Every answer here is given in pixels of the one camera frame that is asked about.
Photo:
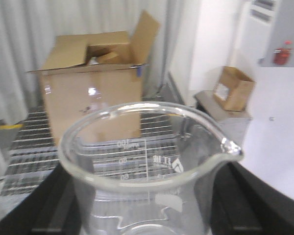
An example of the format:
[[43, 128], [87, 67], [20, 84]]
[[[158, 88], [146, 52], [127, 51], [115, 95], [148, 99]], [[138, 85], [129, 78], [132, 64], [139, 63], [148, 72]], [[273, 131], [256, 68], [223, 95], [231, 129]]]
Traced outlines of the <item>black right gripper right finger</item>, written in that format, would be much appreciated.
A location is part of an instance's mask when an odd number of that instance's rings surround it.
[[294, 235], [294, 200], [238, 163], [216, 175], [211, 230], [214, 235]]

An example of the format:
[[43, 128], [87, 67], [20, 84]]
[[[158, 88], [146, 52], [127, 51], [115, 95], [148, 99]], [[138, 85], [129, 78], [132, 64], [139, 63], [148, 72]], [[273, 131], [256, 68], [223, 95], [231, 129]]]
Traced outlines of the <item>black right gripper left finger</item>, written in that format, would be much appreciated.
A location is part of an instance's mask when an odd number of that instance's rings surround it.
[[0, 220], [0, 235], [81, 235], [72, 177], [61, 164]]

